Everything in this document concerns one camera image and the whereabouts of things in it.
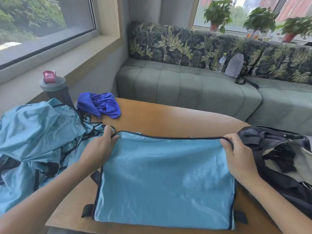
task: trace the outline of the window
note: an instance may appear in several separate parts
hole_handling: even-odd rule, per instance
[[[210,22],[204,23],[204,10],[208,8],[212,0],[198,0],[197,10],[193,26],[210,27]],[[234,31],[237,34],[247,33],[247,29],[243,28],[243,24],[247,19],[247,15],[257,7],[271,7],[271,10],[280,12],[276,19],[277,25],[290,17],[303,17],[312,15],[312,0],[231,0],[231,18],[233,22],[225,26],[227,31]],[[281,32],[276,30],[272,35]],[[296,40],[312,41],[312,37],[302,39],[300,35],[295,37]]]
[[[95,0],[0,0],[0,83],[98,35]]]

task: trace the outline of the purple cloth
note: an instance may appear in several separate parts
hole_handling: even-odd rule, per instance
[[[121,115],[115,96],[111,93],[81,93],[78,98],[77,108],[97,117],[104,114],[115,119]]]

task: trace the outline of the pink bottle cap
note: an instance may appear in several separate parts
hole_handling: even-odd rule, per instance
[[[46,70],[43,72],[43,80],[46,84],[55,83],[57,73],[55,71]]]

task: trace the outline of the open black bag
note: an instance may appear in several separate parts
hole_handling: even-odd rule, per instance
[[[238,132],[252,149],[259,175],[312,219],[312,152],[307,137],[267,127],[249,126]],[[275,160],[275,168],[269,167]]]

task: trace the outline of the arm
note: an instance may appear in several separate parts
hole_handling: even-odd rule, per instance
[[[111,127],[106,126],[103,136],[86,146],[78,162],[2,215],[0,234],[37,233],[72,189],[108,160],[119,138],[111,139],[112,133]]]
[[[232,140],[234,144],[232,150],[230,143],[221,139],[230,173],[259,201],[279,229],[284,234],[312,232],[312,220],[261,179],[252,150],[242,143],[240,137],[237,134],[224,137]]]

